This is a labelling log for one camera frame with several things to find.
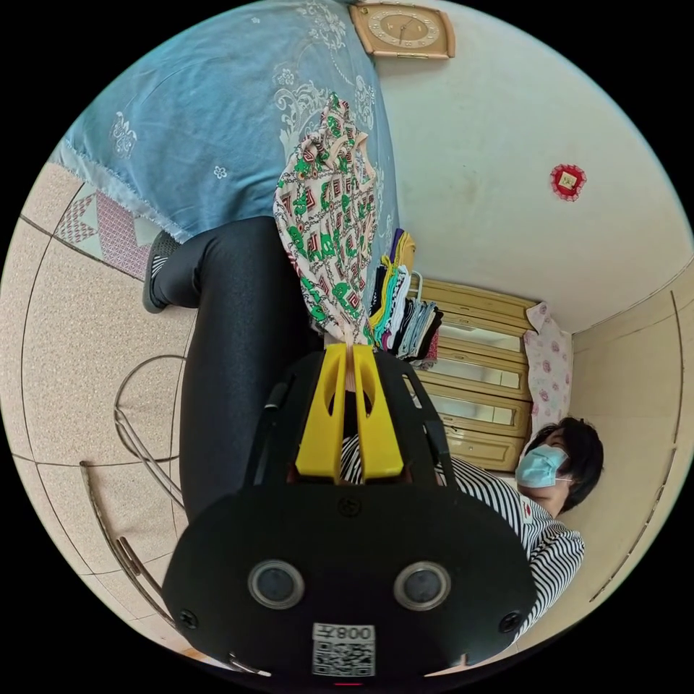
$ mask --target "clock face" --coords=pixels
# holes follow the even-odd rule
[[[382,9],[369,17],[369,30],[384,43],[403,48],[426,48],[440,35],[436,23],[412,9]]]

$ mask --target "red decoration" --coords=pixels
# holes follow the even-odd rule
[[[574,164],[559,164],[552,169],[549,183],[552,190],[567,202],[578,200],[581,189],[587,181],[586,172]]]

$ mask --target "black pants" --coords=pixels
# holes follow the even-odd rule
[[[190,521],[241,488],[274,384],[322,339],[309,326],[299,279],[275,220],[234,222],[178,248],[155,297],[198,309],[181,391],[179,465]]]

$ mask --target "blue surgical mask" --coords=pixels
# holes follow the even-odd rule
[[[557,482],[557,470],[567,458],[561,448],[542,444],[521,458],[515,479],[523,487],[532,489],[553,487]]]

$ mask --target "beige floor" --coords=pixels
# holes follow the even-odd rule
[[[139,280],[53,235],[80,185],[61,168],[46,167],[14,231],[0,284],[3,422],[36,513],[75,572],[134,629],[191,654],[119,569],[100,534],[79,463],[93,466],[113,535],[125,535],[162,581],[185,516],[124,449],[113,425],[113,401],[139,363],[186,353],[194,311],[149,315]],[[178,359],[153,362],[121,397],[155,458],[177,454],[181,365]],[[163,468],[177,481],[176,461]],[[512,646],[494,660],[517,650]]]

